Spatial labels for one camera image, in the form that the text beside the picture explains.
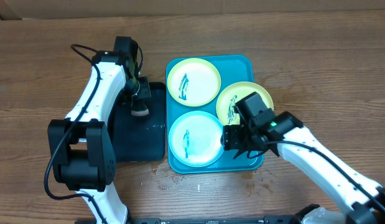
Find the round sponge scrubber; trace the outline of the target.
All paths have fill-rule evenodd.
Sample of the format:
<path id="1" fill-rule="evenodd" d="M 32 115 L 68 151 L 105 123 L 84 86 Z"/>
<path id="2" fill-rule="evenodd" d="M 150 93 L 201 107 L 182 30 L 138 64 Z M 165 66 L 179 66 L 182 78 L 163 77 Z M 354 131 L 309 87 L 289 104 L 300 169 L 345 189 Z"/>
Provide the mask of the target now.
<path id="1" fill-rule="evenodd" d="M 149 109 L 144 103 L 133 104 L 131 106 L 131 114 L 133 116 L 147 116 L 149 114 Z"/>

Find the light blue plate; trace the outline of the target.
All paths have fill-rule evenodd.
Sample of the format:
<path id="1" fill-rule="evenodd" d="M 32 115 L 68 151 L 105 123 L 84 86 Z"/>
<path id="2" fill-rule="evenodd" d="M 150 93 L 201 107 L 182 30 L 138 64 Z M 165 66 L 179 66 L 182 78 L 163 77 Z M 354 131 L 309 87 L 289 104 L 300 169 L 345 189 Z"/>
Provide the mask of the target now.
<path id="1" fill-rule="evenodd" d="M 177 118 L 169 131 L 173 156 L 189 167 L 205 167 L 223 154 L 220 120 L 204 111 L 190 111 Z"/>

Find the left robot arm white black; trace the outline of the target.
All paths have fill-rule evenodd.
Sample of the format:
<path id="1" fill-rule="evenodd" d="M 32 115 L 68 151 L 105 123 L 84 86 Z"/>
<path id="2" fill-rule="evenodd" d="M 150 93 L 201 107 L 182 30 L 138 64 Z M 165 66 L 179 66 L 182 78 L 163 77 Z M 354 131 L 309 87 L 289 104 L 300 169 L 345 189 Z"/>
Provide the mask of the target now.
<path id="1" fill-rule="evenodd" d="M 130 103 L 132 114 L 147 115 L 144 100 L 149 90 L 140 77 L 140 47 L 97 50 L 87 61 L 91 76 L 75 107 L 64 119 L 48 126 L 51 158 L 44 175 L 44 190 L 54 200 L 81 197 L 96 223 L 126 223 L 128 208 L 114 186 L 116 156 L 108 120 L 118 97 Z"/>

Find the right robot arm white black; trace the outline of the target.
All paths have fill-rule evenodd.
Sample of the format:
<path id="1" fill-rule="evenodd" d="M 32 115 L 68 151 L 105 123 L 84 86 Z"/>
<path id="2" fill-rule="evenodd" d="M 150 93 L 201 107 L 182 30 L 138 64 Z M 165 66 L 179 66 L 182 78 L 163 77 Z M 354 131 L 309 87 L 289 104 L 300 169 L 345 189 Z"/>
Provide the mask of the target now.
<path id="1" fill-rule="evenodd" d="M 385 188 L 344 163 L 287 111 L 275 116 L 267 110 L 226 125 L 221 143 L 238 155 L 272 151 L 306 174 L 340 210 L 311 204 L 294 215 L 293 223 L 385 223 Z"/>

